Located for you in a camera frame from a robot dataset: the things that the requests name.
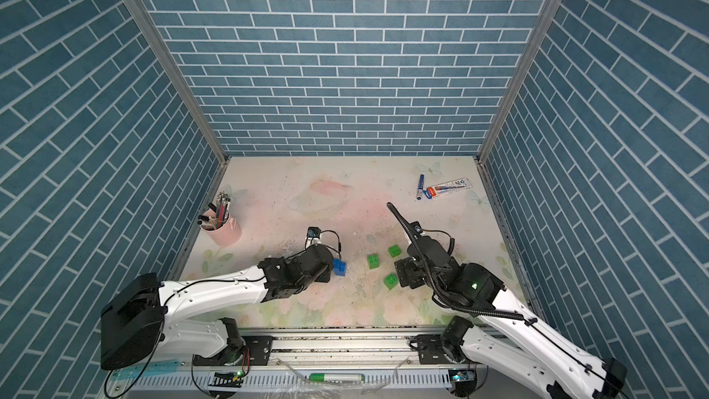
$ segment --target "pen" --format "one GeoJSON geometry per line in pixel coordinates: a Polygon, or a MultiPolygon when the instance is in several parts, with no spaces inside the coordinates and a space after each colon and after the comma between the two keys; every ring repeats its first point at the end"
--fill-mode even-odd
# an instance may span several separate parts
{"type": "Polygon", "coordinates": [[[421,200],[423,195],[423,174],[418,178],[418,190],[416,190],[416,200],[421,200]]]}
{"type": "Polygon", "coordinates": [[[457,187],[433,187],[435,190],[441,191],[441,190],[452,190],[454,188],[465,188],[465,185],[463,186],[457,186],[457,187]]]}

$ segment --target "green lego block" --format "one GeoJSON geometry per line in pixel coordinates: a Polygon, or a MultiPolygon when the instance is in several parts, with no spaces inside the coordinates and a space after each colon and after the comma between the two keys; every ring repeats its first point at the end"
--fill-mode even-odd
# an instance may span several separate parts
{"type": "Polygon", "coordinates": [[[377,253],[369,254],[367,256],[367,262],[369,263],[369,269],[373,270],[379,267],[379,255],[377,253]]]}
{"type": "Polygon", "coordinates": [[[392,245],[389,247],[389,256],[397,257],[399,254],[401,254],[401,248],[399,248],[398,245],[392,245]]]}
{"type": "Polygon", "coordinates": [[[396,277],[396,275],[394,273],[392,273],[384,278],[384,284],[386,285],[386,288],[388,288],[390,291],[392,288],[396,287],[397,283],[398,283],[398,278],[396,277]]]}

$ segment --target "marker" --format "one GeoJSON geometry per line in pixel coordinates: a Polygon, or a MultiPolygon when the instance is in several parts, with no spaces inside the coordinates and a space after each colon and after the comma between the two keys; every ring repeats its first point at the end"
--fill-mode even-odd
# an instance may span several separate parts
{"type": "Polygon", "coordinates": [[[418,178],[418,190],[416,190],[416,200],[421,200],[423,195],[423,174],[418,178]]]}
{"type": "Polygon", "coordinates": [[[364,382],[364,374],[336,374],[336,373],[313,373],[309,379],[316,382],[344,381],[344,382],[364,382]]]}

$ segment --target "blue marker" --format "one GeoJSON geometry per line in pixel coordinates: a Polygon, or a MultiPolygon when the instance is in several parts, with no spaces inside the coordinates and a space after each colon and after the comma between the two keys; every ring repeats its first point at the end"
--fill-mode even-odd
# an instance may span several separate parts
{"type": "Polygon", "coordinates": [[[416,190],[416,200],[421,200],[423,195],[423,174],[418,178],[418,190],[416,190]]]}

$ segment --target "pink pen holder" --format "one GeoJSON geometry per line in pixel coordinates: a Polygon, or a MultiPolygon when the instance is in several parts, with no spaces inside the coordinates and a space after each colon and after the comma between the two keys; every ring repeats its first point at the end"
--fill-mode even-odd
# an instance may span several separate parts
{"type": "MultiPolygon", "coordinates": [[[[215,216],[216,213],[209,209],[204,213],[205,216],[215,216]]],[[[229,217],[229,220],[224,222],[224,225],[217,229],[204,229],[202,228],[209,237],[212,238],[215,244],[218,246],[231,246],[235,244],[241,237],[241,226],[236,223],[234,217],[229,217]]]]}

